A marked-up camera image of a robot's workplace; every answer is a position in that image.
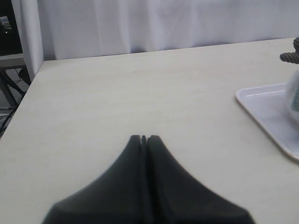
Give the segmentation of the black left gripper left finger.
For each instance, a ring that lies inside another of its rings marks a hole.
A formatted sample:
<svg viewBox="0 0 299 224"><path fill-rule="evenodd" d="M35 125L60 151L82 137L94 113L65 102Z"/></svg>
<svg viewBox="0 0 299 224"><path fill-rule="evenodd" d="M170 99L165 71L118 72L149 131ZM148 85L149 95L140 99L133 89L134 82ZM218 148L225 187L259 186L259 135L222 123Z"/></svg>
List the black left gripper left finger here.
<svg viewBox="0 0 299 224"><path fill-rule="evenodd" d="M98 179L52 206L45 224L146 223L144 136L133 135Z"/></svg>

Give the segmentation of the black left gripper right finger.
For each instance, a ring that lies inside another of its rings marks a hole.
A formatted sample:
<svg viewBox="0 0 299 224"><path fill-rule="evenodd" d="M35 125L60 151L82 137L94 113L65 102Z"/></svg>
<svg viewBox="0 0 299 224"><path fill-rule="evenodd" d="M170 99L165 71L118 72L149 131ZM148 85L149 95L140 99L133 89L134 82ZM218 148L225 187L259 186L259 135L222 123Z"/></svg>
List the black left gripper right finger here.
<svg viewBox="0 0 299 224"><path fill-rule="evenodd" d="M157 135L146 146L148 185L157 224L253 224L250 213L197 181Z"/></svg>

